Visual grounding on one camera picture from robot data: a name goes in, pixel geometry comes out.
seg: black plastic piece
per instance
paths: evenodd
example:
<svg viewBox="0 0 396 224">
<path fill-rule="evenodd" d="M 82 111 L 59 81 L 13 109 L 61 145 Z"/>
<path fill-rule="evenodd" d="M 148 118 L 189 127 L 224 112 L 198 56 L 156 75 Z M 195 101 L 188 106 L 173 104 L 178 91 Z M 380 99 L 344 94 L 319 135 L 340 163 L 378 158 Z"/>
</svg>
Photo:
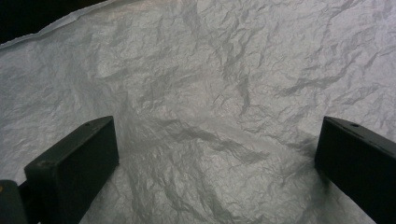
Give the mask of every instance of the black plastic piece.
<svg viewBox="0 0 396 224">
<path fill-rule="evenodd" d="M 0 223 L 28 224 L 18 185 L 12 180 L 0 180 Z"/>
<path fill-rule="evenodd" d="M 30 162 L 19 187 L 0 182 L 0 223 L 77 224 L 118 164 L 113 118 L 87 122 Z"/>
<path fill-rule="evenodd" d="M 376 223 L 396 223 L 396 144 L 359 124 L 325 117 L 315 157 L 323 172 Z"/>
</svg>

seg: wrinkled surface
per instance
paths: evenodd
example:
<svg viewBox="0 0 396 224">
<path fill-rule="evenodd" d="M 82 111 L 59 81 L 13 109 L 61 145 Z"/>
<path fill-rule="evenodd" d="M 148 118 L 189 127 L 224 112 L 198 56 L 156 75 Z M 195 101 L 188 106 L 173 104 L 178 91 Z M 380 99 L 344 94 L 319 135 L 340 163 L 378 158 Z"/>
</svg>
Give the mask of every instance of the wrinkled surface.
<svg viewBox="0 0 396 224">
<path fill-rule="evenodd" d="M 113 115 L 81 223 L 374 223 L 313 158 L 324 115 L 396 140 L 396 3 L 116 1 L 0 49 L 0 178 Z"/>
</svg>

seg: crumpled white paper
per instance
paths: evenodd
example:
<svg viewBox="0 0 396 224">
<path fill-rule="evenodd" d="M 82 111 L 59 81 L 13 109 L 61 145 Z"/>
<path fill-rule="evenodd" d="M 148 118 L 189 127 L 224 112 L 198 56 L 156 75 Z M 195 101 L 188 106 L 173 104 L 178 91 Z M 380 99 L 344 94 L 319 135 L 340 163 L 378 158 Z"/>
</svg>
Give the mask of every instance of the crumpled white paper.
<svg viewBox="0 0 396 224">
<path fill-rule="evenodd" d="M 21 183 L 113 115 L 120 166 L 81 223 L 374 223 L 313 159 L 324 115 L 396 140 L 395 5 L 115 1 L 66 17 L 0 49 L 0 178 Z"/>
</svg>

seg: black rectangular object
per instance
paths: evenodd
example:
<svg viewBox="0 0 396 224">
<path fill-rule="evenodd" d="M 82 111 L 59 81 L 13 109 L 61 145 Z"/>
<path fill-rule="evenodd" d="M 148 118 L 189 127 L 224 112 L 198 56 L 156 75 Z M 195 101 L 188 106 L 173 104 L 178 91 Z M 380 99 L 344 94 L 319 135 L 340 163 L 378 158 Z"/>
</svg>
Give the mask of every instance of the black rectangular object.
<svg viewBox="0 0 396 224">
<path fill-rule="evenodd" d="M 396 223 L 396 144 L 359 124 L 325 117 L 316 167 L 376 223 Z"/>
<path fill-rule="evenodd" d="M 44 204 L 41 223 L 79 223 L 118 164 L 112 117 L 81 125 L 30 162 L 25 173 Z"/>
</svg>

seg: black block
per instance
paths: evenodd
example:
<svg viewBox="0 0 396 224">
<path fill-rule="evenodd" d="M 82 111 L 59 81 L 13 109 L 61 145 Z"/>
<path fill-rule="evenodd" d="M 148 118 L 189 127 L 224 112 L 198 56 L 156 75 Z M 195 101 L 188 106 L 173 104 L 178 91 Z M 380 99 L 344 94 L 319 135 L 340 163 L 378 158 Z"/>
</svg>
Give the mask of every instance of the black block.
<svg viewBox="0 0 396 224">
<path fill-rule="evenodd" d="M 44 204 L 41 223 L 79 223 L 119 164 L 112 117 L 87 122 L 25 167 Z"/>
<path fill-rule="evenodd" d="M 396 223 L 396 144 L 358 124 L 325 117 L 315 157 L 322 171 L 376 223 Z"/>
</svg>

